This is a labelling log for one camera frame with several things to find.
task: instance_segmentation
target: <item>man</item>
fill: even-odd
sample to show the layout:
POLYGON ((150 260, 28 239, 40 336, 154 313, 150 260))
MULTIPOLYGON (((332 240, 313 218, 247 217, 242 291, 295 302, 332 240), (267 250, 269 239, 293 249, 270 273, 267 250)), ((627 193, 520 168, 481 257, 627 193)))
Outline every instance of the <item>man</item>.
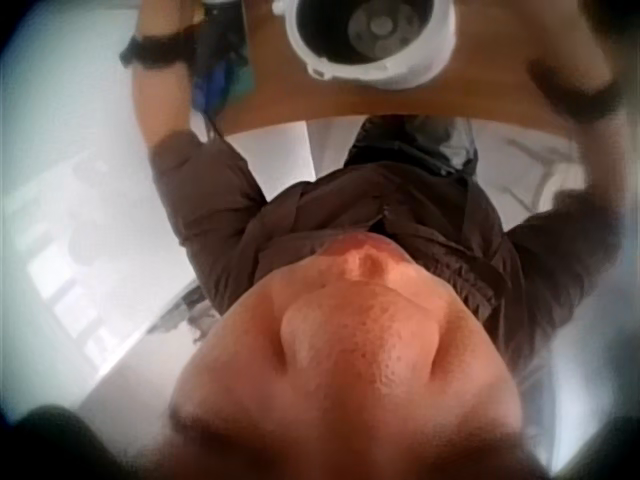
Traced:
MULTIPOLYGON (((164 474, 543 475, 522 447, 517 382, 615 255, 625 123, 577 0, 509 3, 589 179, 509 232, 473 152, 456 165, 420 140, 428 119, 369 122, 345 168, 267 203, 229 144, 189 130, 184 62, 134 64, 158 191, 223 315, 176 386, 164 474)), ((145 0, 136 35, 192 18, 189 2, 145 0)))

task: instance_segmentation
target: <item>table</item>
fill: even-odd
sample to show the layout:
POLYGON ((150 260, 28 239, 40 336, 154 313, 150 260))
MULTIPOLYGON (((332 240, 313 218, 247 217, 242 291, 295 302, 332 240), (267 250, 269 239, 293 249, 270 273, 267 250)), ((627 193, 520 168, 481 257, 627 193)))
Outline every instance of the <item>table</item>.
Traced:
POLYGON ((233 134, 300 120, 385 113, 461 116, 567 135, 525 67, 531 44, 500 0, 457 0, 458 44, 431 83, 401 92, 311 78, 271 0, 245 0, 256 90, 230 105, 220 127, 233 134))

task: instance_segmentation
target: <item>brown jacket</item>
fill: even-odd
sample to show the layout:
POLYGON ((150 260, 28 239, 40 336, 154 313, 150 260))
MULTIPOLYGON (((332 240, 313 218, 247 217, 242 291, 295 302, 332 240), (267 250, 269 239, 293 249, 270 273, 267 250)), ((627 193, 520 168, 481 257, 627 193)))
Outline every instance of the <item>brown jacket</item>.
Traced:
POLYGON ((245 159, 220 139, 203 145, 192 132, 173 134, 152 166, 173 230, 221 314, 271 271, 382 222, 453 286, 520 379, 617 250, 616 219, 584 192, 504 232, 476 183, 408 165, 342 169, 269 203, 245 159))

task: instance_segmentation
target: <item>lips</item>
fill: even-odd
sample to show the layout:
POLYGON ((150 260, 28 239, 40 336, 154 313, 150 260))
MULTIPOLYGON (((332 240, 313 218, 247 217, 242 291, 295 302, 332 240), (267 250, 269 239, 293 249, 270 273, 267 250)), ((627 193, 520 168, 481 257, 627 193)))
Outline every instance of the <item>lips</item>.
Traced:
POLYGON ((357 252, 375 253, 389 260, 413 263, 413 260, 397 243, 375 233, 349 233, 327 244, 318 255, 340 257, 357 252))

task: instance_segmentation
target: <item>black wristband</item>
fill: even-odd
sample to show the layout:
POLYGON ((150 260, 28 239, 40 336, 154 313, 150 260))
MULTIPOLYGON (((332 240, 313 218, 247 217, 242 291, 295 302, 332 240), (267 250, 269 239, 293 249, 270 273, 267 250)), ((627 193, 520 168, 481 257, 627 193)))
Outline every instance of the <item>black wristband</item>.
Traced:
POLYGON ((576 123, 592 124, 614 113, 623 104, 620 83, 612 81, 594 93, 562 84, 556 72, 540 61, 529 64, 529 76, 551 107, 576 123))
POLYGON ((195 61, 196 44, 195 25, 173 35, 132 37, 120 54, 120 61, 125 67, 137 62, 149 69, 165 68, 178 62, 191 66, 195 61))

